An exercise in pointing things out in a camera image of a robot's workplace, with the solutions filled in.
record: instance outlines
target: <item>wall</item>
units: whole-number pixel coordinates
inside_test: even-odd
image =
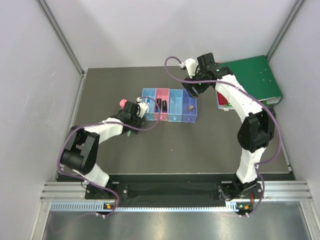
[[[83,68],[266,55],[292,0],[47,0]]]
[[[31,233],[80,76],[35,0],[0,1],[0,239]]]
[[[292,164],[320,212],[319,12],[319,1],[306,1],[270,65],[283,92],[276,112]]]

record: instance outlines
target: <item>robotic arm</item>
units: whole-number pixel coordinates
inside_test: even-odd
[[[100,125],[80,129],[65,146],[61,163],[101,187],[112,184],[109,175],[96,164],[98,146],[109,138],[124,134],[129,130],[137,134],[138,130],[123,126],[123,124],[141,128],[146,121],[144,115],[147,109],[147,103],[138,97],[137,102],[127,101],[117,115],[102,121]],[[73,126],[69,134],[76,128],[77,126]]]
[[[255,164],[260,162],[269,141],[274,137],[275,125],[267,112],[255,101],[242,94],[233,86],[224,83],[192,83],[200,80],[220,80],[237,86],[243,91],[236,77],[227,66],[219,67],[212,53],[194,59],[187,59],[180,68],[187,70],[190,83],[182,83],[192,98],[197,98],[210,86],[221,93],[233,106],[242,122],[237,139],[242,147],[240,165],[232,183],[233,189],[221,189],[222,197],[231,200],[245,196],[257,184]]]

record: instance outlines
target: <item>green object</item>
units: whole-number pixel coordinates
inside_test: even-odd
[[[219,66],[228,66],[239,84],[259,101],[276,104],[281,100],[281,90],[265,56],[224,62]]]

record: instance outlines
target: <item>white backdrop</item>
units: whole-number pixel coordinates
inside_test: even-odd
[[[35,0],[0,9],[0,239],[26,240],[80,76]]]
[[[266,55],[293,0],[46,0],[84,69]]]
[[[283,92],[276,112],[292,163],[320,212],[319,12],[319,1],[306,1],[270,66]]]

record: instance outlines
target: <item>gray floor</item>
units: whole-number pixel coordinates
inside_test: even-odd
[[[177,77],[186,72],[171,67]],[[163,67],[91,68],[88,70],[76,116],[76,125],[96,123],[117,114],[121,99],[135,101],[143,88],[182,89]],[[160,122],[138,135],[116,136],[99,146],[97,164],[108,174],[145,173],[235,173],[241,147],[241,126],[234,111],[217,108],[216,92],[208,89],[197,100],[196,123]],[[146,127],[155,122],[148,121]],[[262,160],[277,149],[277,135]],[[287,173],[281,153],[276,161],[261,167],[264,173]]]
[[[83,214],[50,212],[43,240],[311,240],[299,202],[264,202],[250,218],[234,212],[118,212],[105,220]]]

